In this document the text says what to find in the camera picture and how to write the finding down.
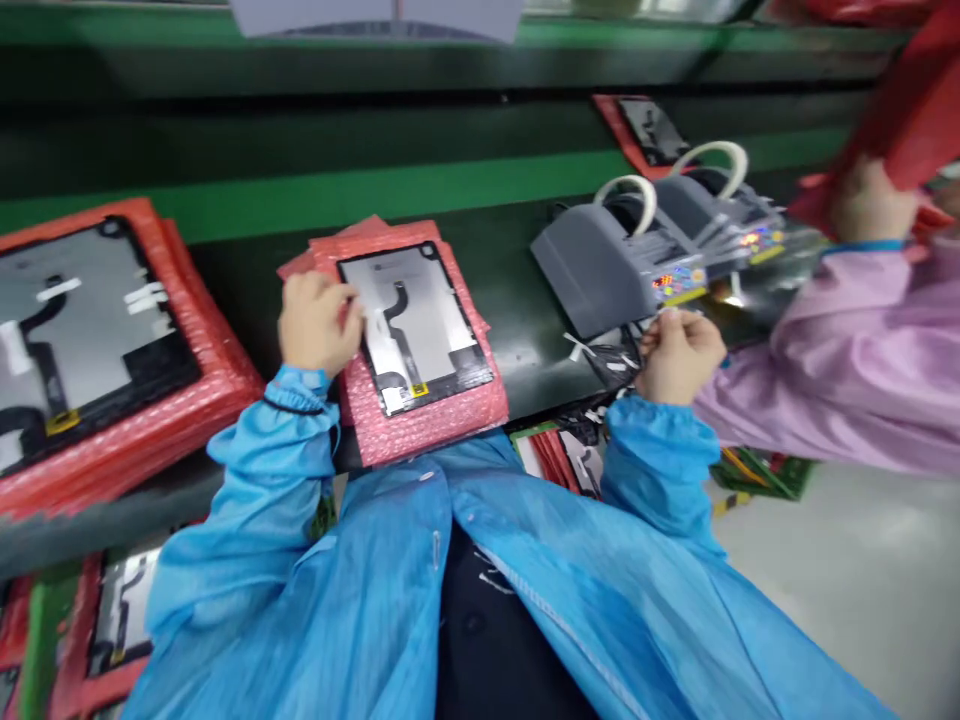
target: black ribbon cable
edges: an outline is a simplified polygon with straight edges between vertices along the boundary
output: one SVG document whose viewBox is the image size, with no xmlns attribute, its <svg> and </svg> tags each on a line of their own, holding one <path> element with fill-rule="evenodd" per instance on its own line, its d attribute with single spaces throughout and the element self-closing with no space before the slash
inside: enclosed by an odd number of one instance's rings
<svg viewBox="0 0 960 720">
<path fill-rule="evenodd" d="M 400 349 L 400 355 L 403 357 L 403 364 L 407 368 L 407 375 L 410 377 L 411 385 L 420 385 L 420 371 L 417 370 L 417 364 L 413 361 L 413 353 L 410 352 L 410 343 L 407 342 L 407 336 L 403 330 L 399 330 L 390 324 L 390 321 L 402 315 L 410 305 L 410 296 L 407 294 L 407 288 L 402 280 L 397 280 L 393 287 L 397 291 L 397 302 L 392 307 L 383 311 L 383 317 L 387 321 L 387 328 L 390 330 L 390 337 L 397 343 Z"/>
<path fill-rule="evenodd" d="M 47 278 L 47 287 L 56 287 L 63 282 L 60 275 L 51 275 Z M 24 347 L 33 358 L 43 378 L 43 392 L 47 396 L 50 417 L 57 417 L 67 412 L 67 398 L 63 394 L 63 383 L 57 370 L 57 361 L 53 355 L 53 347 L 46 342 L 31 342 L 30 333 L 44 323 L 48 323 L 67 306 L 67 294 L 54 295 L 43 304 L 40 310 L 30 317 L 20 321 L 20 332 L 23 335 Z"/>
</svg>

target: zipper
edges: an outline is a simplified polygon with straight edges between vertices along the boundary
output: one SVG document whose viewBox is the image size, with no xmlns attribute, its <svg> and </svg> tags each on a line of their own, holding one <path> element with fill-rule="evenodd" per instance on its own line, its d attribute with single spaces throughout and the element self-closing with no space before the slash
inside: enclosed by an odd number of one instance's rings
<svg viewBox="0 0 960 720">
<path fill-rule="evenodd" d="M 564 632 L 564 634 L 566 634 L 567 637 L 573 640 L 576 646 L 580 649 L 580 652 L 583 653 L 584 657 L 586 657 L 587 660 L 590 662 L 590 664 L 593 666 L 593 669 L 600 674 L 600 677 L 604 679 L 604 681 L 607 683 L 607 686 L 610 688 L 613 694 L 616 695 L 617 698 L 619 698 L 619 700 L 624 705 L 626 705 L 627 709 L 631 713 L 633 713 L 634 717 L 638 718 L 639 720 L 650 720 L 650 716 L 647 715 L 647 713 L 644 712 L 643 708 L 640 707 L 640 703 L 637 702 L 637 699 L 633 695 L 631 695 L 630 691 L 627 690 L 626 687 L 624 687 L 623 683 L 621 683 L 613 675 L 613 673 L 610 672 L 606 668 L 606 666 L 604 666 L 603 663 L 600 662 L 600 659 L 597 658 L 597 656 L 590 651 L 590 648 L 588 648 L 586 644 L 584 644 L 583 641 L 581 641 L 580 638 L 577 637 L 576 633 L 574 633 L 573 631 L 573 628 L 571 628 L 567 624 L 567 622 L 562 617 L 560 617 L 560 615 L 557 613 L 556 610 L 553 609 L 550 603 L 544 600 L 539 595 L 539 593 L 537 593 L 536 590 L 530 587 L 530 585 L 527 583 L 526 580 L 524 580 L 516 572 L 514 572 L 509 565 L 507 565 L 505 562 L 503 562 L 503 560 L 500 559 L 499 556 L 491 552 L 489 549 L 483 547 L 482 545 L 477 544 L 477 547 L 480 548 L 480 550 L 487 556 L 490 562 L 492 562 L 496 566 L 497 570 L 499 570 L 503 574 L 503 576 L 507 578 L 507 580 L 513 586 L 513 589 L 517 591 L 517 593 L 523 595 L 531 603 L 533 603 L 538 609 L 543 611 L 543 613 L 546 614 L 546 616 L 549 617 L 551 620 L 553 620 L 554 624 L 558 628 L 560 628 Z"/>
</svg>

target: worker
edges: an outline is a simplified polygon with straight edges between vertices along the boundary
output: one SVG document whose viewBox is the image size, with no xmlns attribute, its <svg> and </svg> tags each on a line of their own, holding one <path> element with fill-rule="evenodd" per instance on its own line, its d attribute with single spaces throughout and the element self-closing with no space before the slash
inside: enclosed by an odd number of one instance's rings
<svg viewBox="0 0 960 720">
<path fill-rule="evenodd" d="M 693 313 L 662 315 L 644 396 L 607 413 L 603 502 L 496 431 L 352 480 L 311 544 L 355 295 L 286 283 L 284 365 L 210 442 L 224 485 L 160 554 L 124 718 L 894 717 L 713 538 L 719 449 L 690 403 L 725 349 Z"/>
<path fill-rule="evenodd" d="M 956 476 L 960 467 L 958 226 L 904 254 L 919 196 L 861 162 L 834 208 L 839 244 L 774 328 L 695 403 L 723 445 Z M 938 202 L 960 217 L 960 185 Z"/>
</svg>

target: gray floor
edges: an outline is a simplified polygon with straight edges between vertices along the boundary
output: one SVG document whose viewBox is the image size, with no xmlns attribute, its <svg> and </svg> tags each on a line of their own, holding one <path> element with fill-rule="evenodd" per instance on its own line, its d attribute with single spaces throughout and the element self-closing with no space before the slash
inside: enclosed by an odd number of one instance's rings
<svg viewBox="0 0 960 720">
<path fill-rule="evenodd" d="M 810 482 L 715 521 L 731 562 L 902 718 L 960 718 L 960 479 Z"/>
</svg>

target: white tape roll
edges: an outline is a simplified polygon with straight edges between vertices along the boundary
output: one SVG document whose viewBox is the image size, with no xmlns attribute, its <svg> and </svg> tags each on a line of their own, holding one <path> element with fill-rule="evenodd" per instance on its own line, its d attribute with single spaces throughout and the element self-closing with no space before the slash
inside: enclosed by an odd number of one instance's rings
<svg viewBox="0 0 960 720">
<path fill-rule="evenodd" d="M 636 185 L 640 190 L 640 194 L 643 195 L 643 215 L 640 217 L 640 224 L 637 225 L 637 229 L 633 231 L 634 237 L 643 235 L 643 233 L 647 231 L 647 228 L 650 227 L 650 223 L 653 222 L 653 216 L 657 212 L 657 191 L 653 187 L 653 183 L 646 178 L 640 177 L 639 175 L 621 175 L 618 178 L 609 180 L 603 184 L 603 187 L 597 190 L 597 194 L 593 196 L 593 204 L 603 205 L 603 201 L 610 191 L 622 182 L 629 182 Z"/>
<path fill-rule="evenodd" d="M 725 152 L 730 158 L 730 163 L 733 165 L 730 171 L 730 179 L 727 180 L 727 184 L 723 190 L 720 191 L 720 194 L 717 195 L 721 200 L 726 200 L 737 191 L 738 187 L 743 185 L 743 181 L 747 177 L 747 169 L 750 165 L 750 161 L 747 158 L 747 151 L 735 142 L 730 142 L 729 140 L 714 140 L 713 142 L 704 143 L 703 145 L 697 145 L 697 147 L 689 150 L 682 158 L 674 163 L 670 174 L 679 175 L 683 172 L 684 168 L 690 164 L 691 160 L 710 150 Z"/>
</svg>

